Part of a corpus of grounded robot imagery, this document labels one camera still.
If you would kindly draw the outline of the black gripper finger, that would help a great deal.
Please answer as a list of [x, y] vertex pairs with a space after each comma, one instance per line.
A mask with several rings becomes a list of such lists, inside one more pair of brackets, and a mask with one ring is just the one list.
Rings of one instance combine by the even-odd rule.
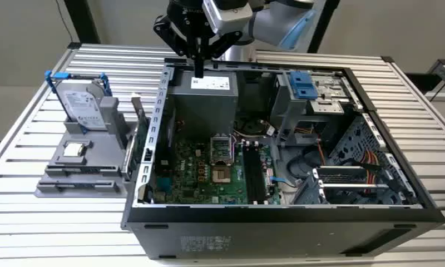
[[199, 47], [199, 77], [204, 77], [205, 60], [219, 58], [224, 52], [236, 44], [243, 36], [241, 31], [224, 34], [213, 43], [209, 43], [209, 36], [203, 36]]
[[185, 56], [193, 60], [195, 77], [199, 78], [199, 45], [193, 35], [191, 20], [183, 17], [175, 25], [179, 30], [183, 30], [181, 33], [185, 39], [175, 31], [172, 20], [168, 16], [157, 16], [153, 31], [179, 56]]

